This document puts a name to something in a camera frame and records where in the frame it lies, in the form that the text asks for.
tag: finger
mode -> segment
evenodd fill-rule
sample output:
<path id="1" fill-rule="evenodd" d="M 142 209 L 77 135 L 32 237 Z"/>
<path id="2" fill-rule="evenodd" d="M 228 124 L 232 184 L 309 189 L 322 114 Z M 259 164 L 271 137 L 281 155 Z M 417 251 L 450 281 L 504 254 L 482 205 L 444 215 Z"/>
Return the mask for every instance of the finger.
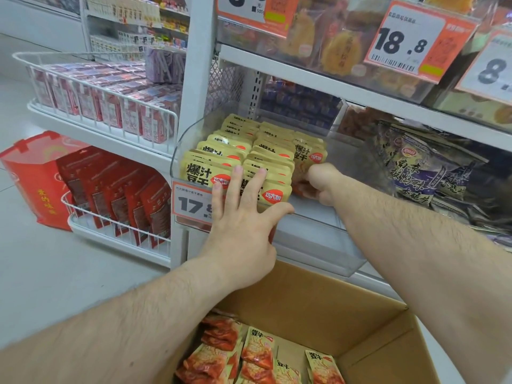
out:
<path id="1" fill-rule="evenodd" d="M 242 185 L 242 175 L 244 169 L 242 166 L 233 167 L 231 173 L 231 181 L 226 192 L 226 203 L 224 204 L 224 213 L 231 213 L 232 211 L 238 210 L 238 204 L 240 203 L 240 186 Z"/>
<path id="2" fill-rule="evenodd" d="M 222 183 L 216 182 L 211 190 L 211 217 L 218 221 L 224 215 L 224 205 L 222 204 Z"/>
<path id="3" fill-rule="evenodd" d="M 249 180 L 240 199 L 240 209 L 256 210 L 258 204 L 258 193 L 267 176 L 267 170 L 260 168 L 254 178 Z"/>
<path id="4" fill-rule="evenodd" d="M 268 226 L 271 229 L 274 225 L 277 225 L 286 214 L 292 213 L 295 213 L 295 209 L 291 203 L 278 202 L 265 210 L 261 216 L 268 222 Z"/>

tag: white price tag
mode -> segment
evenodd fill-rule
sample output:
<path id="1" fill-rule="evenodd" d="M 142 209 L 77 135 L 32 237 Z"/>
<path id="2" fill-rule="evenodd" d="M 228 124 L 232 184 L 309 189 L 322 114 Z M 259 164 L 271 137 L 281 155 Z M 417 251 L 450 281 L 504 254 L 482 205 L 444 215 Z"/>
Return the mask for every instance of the white price tag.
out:
<path id="1" fill-rule="evenodd" d="M 211 190 L 173 180 L 173 214 L 211 225 Z"/>
<path id="2" fill-rule="evenodd" d="M 406 5 L 392 5 L 368 53 L 368 60 L 418 75 L 419 67 L 445 26 L 445 19 Z"/>
<path id="3" fill-rule="evenodd" d="M 456 89 L 511 105 L 512 33 L 493 32 Z"/>
<path id="4" fill-rule="evenodd" d="M 219 12 L 265 23 L 266 0 L 217 0 Z"/>

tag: hand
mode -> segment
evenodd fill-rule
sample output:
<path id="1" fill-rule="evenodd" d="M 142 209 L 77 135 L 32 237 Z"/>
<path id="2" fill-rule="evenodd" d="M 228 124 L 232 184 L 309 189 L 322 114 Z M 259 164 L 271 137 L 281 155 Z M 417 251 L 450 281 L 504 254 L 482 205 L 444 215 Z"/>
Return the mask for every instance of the hand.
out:
<path id="1" fill-rule="evenodd" d="M 306 182 L 297 184 L 298 191 L 306 198 L 316 199 L 322 205 L 334 206 L 333 192 L 341 185 L 343 175 L 331 163 L 313 164 Z"/>
<path id="2" fill-rule="evenodd" d="M 266 175 L 267 171 L 260 169 L 240 197 L 243 168 L 234 167 L 225 204 L 222 185 L 215 183 L 212 190 L 214 222 L 201 256 L 215 258 L 231 290 L 250 286 L 272 270 L 277 253 L 268 242 L 270 231 L 282 217 L 294 212 L 291 204 L 279 202 L 258 213 L 258 193 Z"/>

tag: store aisle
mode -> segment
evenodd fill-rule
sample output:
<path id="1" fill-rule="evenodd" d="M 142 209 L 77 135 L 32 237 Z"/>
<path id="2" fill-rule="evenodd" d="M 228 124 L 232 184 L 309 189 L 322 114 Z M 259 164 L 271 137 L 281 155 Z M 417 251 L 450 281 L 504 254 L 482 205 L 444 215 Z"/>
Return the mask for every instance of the store aisle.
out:
<path id="1" fill-rule="evenodd" d="M 5 41 L 10 48 L 3 46 Z M 0 35 L 0 59 L 7 57 L 4 51 L 30 51 L 31 45 Z M 26 109 L 33 93 L 20 76 L 19 70 L 5 68 L 0 75 L 0 151 L 43 131 Z M 36 223 L 0 167 L 0 348 L 165 272 Z"/>

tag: hairy forearm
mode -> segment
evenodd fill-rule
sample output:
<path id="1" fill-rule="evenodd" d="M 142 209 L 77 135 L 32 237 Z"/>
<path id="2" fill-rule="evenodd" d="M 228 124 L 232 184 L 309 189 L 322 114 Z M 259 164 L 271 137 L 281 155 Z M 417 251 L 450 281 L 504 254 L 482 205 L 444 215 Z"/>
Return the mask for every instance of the hairy forearm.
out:
<path id="1" fill-rule="evenodd" d="M 58 323 L 0 352 L 0 382 L 148 382 L 230 292 L 209 258 Z"/>
<path id="2" fill-rule="evenodd" d="M 335 208 L 468 384 L 512 367 L 512 255 L 443 215 L 340 176 Z"/>

